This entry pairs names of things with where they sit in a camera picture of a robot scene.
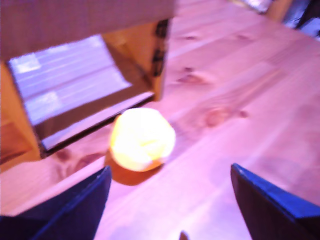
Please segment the wood grain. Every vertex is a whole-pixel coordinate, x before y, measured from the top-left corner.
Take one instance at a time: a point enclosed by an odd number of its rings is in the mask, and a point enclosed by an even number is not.
[[[232,163],[320,204],[320,44],[228,1],[207,2],[178,2],[164,97],[145,106],[176,131],[167,164],[146,173],[122,169],[108,151],[108,125],[1,173],[4,214],[104,165],[113,181],[97,240],[177,240],[182,231],[190,240],[251,239],[232,190]]]

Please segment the yellow ball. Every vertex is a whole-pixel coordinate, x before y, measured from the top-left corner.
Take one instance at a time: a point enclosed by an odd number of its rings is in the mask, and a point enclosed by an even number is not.
[[[132,108],[116,118],[110,152],[121,167],[145,172],[163,164],[175,142],[175,130],[159,111]]]

